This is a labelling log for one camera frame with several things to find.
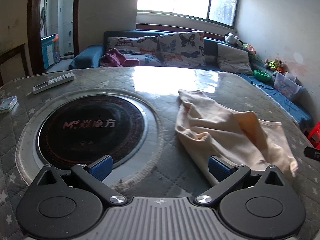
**stuffed animal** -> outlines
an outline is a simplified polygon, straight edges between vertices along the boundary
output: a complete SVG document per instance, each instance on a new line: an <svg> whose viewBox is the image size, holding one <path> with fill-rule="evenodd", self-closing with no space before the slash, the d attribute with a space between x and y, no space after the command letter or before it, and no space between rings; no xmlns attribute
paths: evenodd
<svg viewBox="0 0 320 240"><path fill-rule="evenodd" d="M250 44L244 43L242 45L242 48L247 49L249 52L251 52L252 54L257 54L256 50L254 49L254 47Z"/></svg>
<svg viewBox="0 0 320 240"><path fill-rule="evenodd" d="M273 61L269 61L268 59L265 60L265 68L270 69L271 71L278 71L281 74L284 74L284 62L278 59L275 59Z"/></svg>
<svg viewBox="0 0 320 240"><path fill-rule="evenodd" d="M236 47L242 46L242 44L243 44L243 42L241 42L241 40L239 40L239 37L234 36L232 33L226 33L224 35L224 40L226 41L226 43L229 43L231 45L235 45Z"/></svg>

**gray pillow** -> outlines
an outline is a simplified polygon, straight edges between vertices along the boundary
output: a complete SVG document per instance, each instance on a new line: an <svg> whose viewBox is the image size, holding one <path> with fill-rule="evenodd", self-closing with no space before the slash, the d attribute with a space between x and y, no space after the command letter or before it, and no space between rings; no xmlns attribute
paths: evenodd
<svg viewBox="0 0 320 240"><path fill-rule="evenodd" d="M221 70L231 73L253 75L246 51L218 43L218 66Z"/></svg>

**panda plush toy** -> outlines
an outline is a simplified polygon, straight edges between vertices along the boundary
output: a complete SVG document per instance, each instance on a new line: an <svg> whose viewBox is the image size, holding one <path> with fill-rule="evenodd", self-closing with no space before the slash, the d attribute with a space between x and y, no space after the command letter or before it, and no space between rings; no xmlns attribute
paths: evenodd
<svg viewBox="0 0 320 240"><path fill-rule="evenodd" d="M224 35L224 40L226 41L226 43L229 43L231 45L234 45L236 47L238 46L242 46L242 42L241 40L239 40L239 37L238 36L234 36L232 33L226 33Z"/></svg>

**blue sofa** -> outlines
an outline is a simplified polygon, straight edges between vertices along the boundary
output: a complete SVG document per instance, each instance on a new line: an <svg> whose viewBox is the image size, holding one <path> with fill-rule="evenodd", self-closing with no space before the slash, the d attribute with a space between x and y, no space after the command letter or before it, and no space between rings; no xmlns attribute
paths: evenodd
<svg viewBox="0 0 320 240"><path fill-rule="evenodd" d="M150 31L150 30L134 30L134 31L111 31L105 32L103 36L103 45L92 45L83 50L78 56L76 56L69 69L80 69L80 68L94 68L99 67L99 59L106 53L107 38L108 37L128 37L128 38L138 38L143 36L159 36L162 34L168 34L172 32L162 32L162 31ZM204 38L204 54L208 56L218 55L218 43L223 43L232 46L224 41L218 41L214 39ZM218 68L217 63L211 63L207 66L197 67L204 70L216 70L221 71Z"/></svg>

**metal screw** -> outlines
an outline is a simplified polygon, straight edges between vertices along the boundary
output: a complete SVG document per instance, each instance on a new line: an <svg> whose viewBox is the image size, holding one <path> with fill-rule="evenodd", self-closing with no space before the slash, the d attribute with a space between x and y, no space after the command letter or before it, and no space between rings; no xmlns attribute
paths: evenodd
<svg viewBox="0 0 320 240"><path fill-rule="evenodd" d="M210 196L207 196L207 195L201 195L201 196L196 197L196 200L199 203L209 203L209 202L212 201L212 198Z"/></svg>
<svg viewBox="0 0 320 240"><path fill-rule="evenodd" d="M125 201L125 197L124 197L124 196L119 196L119 195L112 196L112 197L110 198L110 201L111 201L112 203L117 203L117 204L123 203L123 202Z"/></svg>

